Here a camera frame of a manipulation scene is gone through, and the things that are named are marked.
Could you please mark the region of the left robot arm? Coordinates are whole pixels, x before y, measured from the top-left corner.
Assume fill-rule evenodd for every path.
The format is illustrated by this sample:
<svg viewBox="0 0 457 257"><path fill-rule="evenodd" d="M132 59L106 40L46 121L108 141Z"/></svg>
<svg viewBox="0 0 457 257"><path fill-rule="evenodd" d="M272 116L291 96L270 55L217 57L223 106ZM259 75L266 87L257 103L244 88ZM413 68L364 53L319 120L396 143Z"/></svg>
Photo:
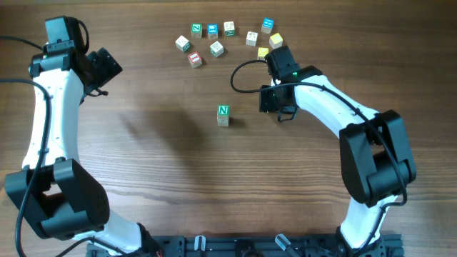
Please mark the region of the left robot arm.
<svg viewBox="0 0 457 257"><path fill-rule="evenodd" d="M106 49L89 51L82 21L58 16L45 22L48 41L29 65L35 88L29 149L19 172L6 176L18 208L16 227L28 223L42 239L87 243L95 256L161 256L160 245L140 224L110 209L103 186L80 164L79 107L121 72Z"/></svg>

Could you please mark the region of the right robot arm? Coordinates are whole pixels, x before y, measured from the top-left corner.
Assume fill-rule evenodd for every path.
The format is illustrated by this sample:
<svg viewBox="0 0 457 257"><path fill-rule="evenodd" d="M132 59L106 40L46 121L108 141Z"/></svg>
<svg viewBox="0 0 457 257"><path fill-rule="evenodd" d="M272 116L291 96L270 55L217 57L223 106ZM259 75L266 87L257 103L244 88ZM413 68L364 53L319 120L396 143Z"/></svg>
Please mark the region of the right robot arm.
<svg viewBox="0 0 457 257"><path fill-rule="evenodd" d="M370 251L387 210L406 204L406 187L416 179L403 119L354 101L315 66L300 67L287 46L264 59L272 82L261 88L261 110L290 116L307 111L337 136L341 176L351 196L339 233L348 254Z"/></svg>

